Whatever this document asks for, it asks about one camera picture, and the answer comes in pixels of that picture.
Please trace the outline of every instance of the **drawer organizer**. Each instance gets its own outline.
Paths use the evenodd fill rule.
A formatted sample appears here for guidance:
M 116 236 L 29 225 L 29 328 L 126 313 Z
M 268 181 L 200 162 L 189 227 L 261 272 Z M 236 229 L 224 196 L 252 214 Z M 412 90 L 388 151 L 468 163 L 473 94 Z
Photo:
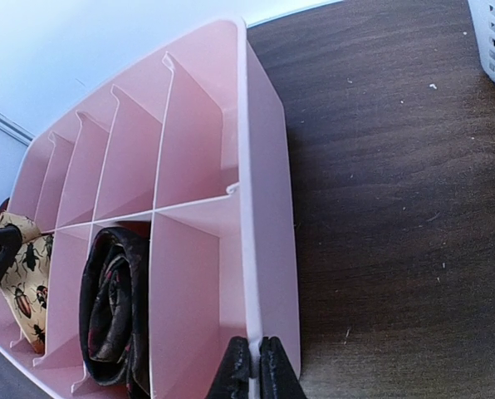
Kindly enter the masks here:
M 284 113 L 243 21 L 181 37 L 66 113 L 30 145 L 8 210 L 55 238 L 46 352 L 2 293 L 0 352 L 53 397 L 126 397 L 88 376 L 78 340 L 91 241 L 114 225 L 150 236 L 152 397 L 204 397 L 236 335 L 254 362 L 262 337 L 278 336 L 299 374 Z

